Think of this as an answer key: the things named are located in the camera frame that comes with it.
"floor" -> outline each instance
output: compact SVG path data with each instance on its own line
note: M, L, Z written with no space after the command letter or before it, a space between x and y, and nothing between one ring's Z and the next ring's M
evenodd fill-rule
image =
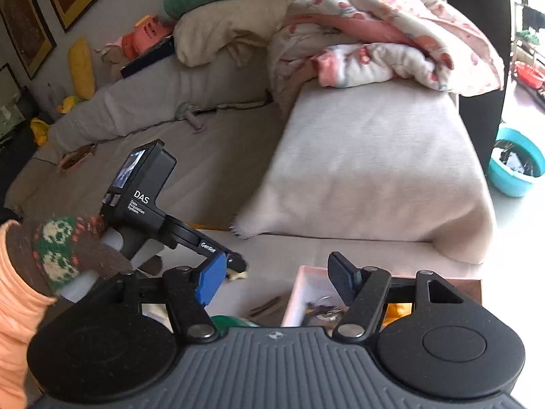
M520 87L508 85L503 120L545 150L545 112ZM543 349L540 273L545 262L542 241L545 226L545 184L523 198L510 198L493 186L490 194L498 233L484 265L483 302L486 308L512 327L524 342L527 359L512 395L525 407L542 407Z

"wall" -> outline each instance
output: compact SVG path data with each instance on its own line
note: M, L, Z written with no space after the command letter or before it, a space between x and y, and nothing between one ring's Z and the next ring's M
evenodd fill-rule
M60 84L65 88L67 95L73 94L66 53L78 38L85 37L91 48L100 49L105 43L115 41L118 37L129 32L134 23L144 15L164 14L163 0L98 0L65 34L50 0L37 0L37 2L57 47L44 62L34 79L29 81L15 49L13 49L5 26L0 21L0 65L6 61L9 62L21 85L29 85L42 108L46 108L48 105L47 83ZM96 82L100 87L108 83L108 75L97 54L93 53L93 61Z

